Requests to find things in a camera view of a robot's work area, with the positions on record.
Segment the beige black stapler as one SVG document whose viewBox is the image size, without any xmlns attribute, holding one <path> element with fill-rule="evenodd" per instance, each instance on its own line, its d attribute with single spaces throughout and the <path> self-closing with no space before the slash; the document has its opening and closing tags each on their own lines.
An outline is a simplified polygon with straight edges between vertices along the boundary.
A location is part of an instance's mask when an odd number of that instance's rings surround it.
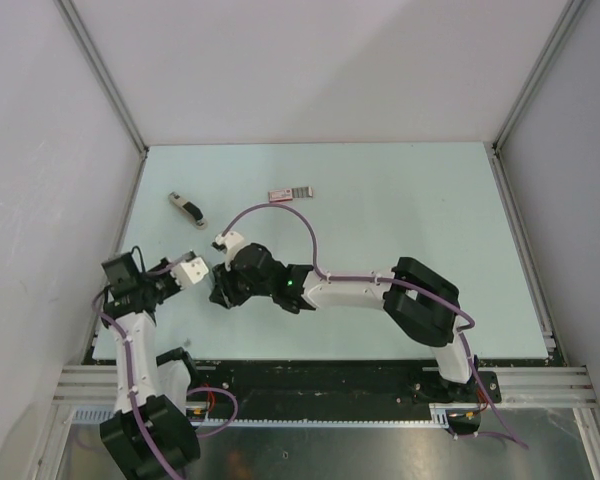
<svg viewBox="0 0 600 480">
<path fill-rule="evenodd" d="M 192 222 L 196 229 L 204 230 L 207 228 L 208 223 L 206 217 L 198 206 L 177 192 L 171 192 L 168 195 L 168 200 Z"/>
</svg>

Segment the red staple box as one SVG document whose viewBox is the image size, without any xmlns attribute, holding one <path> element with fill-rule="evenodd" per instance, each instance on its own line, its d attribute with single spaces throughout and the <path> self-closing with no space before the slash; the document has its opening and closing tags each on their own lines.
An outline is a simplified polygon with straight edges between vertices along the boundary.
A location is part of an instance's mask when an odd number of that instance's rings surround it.
<svg viewBox="0 0 600 480">
<path fill-rule="evenodd" d="M 310 186 L 283 188 L 268 192 L 269 203 L 284 203 L 297 199 L 310 199 L 314 197 L 314 189 Z"/>
</svg>

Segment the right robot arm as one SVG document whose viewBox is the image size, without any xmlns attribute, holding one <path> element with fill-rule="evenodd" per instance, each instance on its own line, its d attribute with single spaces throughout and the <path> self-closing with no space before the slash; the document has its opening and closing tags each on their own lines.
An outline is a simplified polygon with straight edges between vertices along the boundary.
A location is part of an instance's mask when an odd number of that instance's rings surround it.
<svg viewBox="0 0 600 480">
<path fill-rule="evenodd" d="M 476 391 L 476 363 L 462 336 L 474 322 L 458 322 L 459 289 L 420 261 L 402 257 L 386 273 L 334 275 L 315 265 L 286 265 L 258 243 L 216 240 L 212 247 L 224 255 L 212 269 L 212 303 L 232 309 L 262 297 L 291 314 L 331 307 L 382 311 L 433 352 L 438 381 L 421 388 L 432 401 L 464 401 Z"/>
</svg>

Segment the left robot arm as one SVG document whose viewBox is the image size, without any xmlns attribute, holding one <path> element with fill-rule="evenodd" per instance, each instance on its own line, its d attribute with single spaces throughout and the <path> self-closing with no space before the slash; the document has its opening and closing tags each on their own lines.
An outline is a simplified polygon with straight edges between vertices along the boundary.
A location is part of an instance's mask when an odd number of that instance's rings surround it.
<svg viewBox="0 0 600 480">
<path fill-rule="evenodd" d="M 181 347 L 155 351 L 156 310 L 203 281 L 209 270 L 192 251 L 146 267 L 138 248 L 102 264 L 107 284 L 94 309 L 116 346 L 117 393 L 100 439 L 127 479 L 179 479 L 200 457 L 186 400 L 201 387 L 191 356 Z"/>
</svg>

